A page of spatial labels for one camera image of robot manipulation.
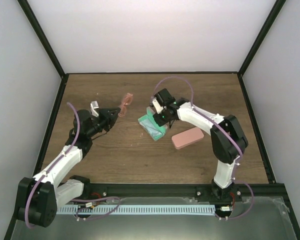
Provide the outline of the grey glasses case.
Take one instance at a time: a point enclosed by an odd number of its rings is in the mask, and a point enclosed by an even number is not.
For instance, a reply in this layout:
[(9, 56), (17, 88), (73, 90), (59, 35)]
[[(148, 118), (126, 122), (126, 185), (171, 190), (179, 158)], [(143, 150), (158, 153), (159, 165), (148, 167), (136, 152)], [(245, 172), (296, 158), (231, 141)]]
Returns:
[(154, 120), (154, 114), (155, 112), (148, 106), (146, 114), (138, 119), (138, 123), (154, 141), (157, 141), (166, 135), (168, 127), (166, 125), (158, 126)]

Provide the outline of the orange sunglasses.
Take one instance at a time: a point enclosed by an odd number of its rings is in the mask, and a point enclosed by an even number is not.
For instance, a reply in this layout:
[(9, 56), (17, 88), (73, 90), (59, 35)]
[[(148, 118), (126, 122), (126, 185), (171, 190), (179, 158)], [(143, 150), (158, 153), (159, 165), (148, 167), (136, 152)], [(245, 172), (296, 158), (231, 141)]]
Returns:
[(129, 106), (133, 101), (134, 95), (131, 93), (126, 93), (120, 103), (120, 112), (118, 114), (119, 117), (124, 117), (127, 113), (127, 106)]

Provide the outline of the pink glasses case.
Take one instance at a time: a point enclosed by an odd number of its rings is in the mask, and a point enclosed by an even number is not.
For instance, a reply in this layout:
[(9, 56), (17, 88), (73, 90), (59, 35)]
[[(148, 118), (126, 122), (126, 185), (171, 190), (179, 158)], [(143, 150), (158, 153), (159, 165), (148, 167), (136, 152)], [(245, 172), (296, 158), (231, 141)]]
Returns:
[(198, 127), (193, 127), (171, 137), (172, 144), (177, 150), (194, 144), (204, 138), (203, 131)]

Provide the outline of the blue cleaning cloth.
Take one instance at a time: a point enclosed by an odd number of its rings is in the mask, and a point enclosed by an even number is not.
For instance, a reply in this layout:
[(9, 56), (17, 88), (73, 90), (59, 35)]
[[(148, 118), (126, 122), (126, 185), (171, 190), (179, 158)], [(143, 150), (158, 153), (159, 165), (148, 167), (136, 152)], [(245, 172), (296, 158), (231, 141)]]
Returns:
[(153, 138), (157, 138), (161, 135), (161, 132), (154, 126), (150, 119), (144, 119), (140, 122), (140, 125), (151, 135)]

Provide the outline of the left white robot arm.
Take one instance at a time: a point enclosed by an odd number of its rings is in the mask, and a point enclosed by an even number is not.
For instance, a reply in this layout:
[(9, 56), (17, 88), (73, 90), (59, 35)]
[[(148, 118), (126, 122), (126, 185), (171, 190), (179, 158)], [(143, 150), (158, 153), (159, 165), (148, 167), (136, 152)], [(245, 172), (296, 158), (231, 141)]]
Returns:
[(88, 203), (92, 189), (88, 178), (74, 175), (61, 183), (70, 170), (90, 151), (93, 137), (109, 130), (116, 123), (121, 109), (91, 108), (74, 110), (73, 128), (57, 157), (33, 177), (24, 177), (18, 184), (15, 215), (29, 229), (48, 227), (57, 210), (69, 202)]

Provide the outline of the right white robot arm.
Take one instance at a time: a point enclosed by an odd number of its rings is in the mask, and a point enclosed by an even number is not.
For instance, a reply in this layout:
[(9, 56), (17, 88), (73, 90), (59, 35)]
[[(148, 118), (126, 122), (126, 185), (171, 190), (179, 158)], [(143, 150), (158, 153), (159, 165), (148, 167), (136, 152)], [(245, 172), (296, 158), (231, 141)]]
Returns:
[(175, 99), (164, 88), (150, 98), (157, 126), (182, 121), (198, 127), (210, 135), (212, 150), (217, 158), (216, 173), (211, 181), (213, 198), (219, 202), (230, 196), (235, 182), (235, 170), (249, 143), (234, 115), (214, 114), (194, 105), (193, 100)]

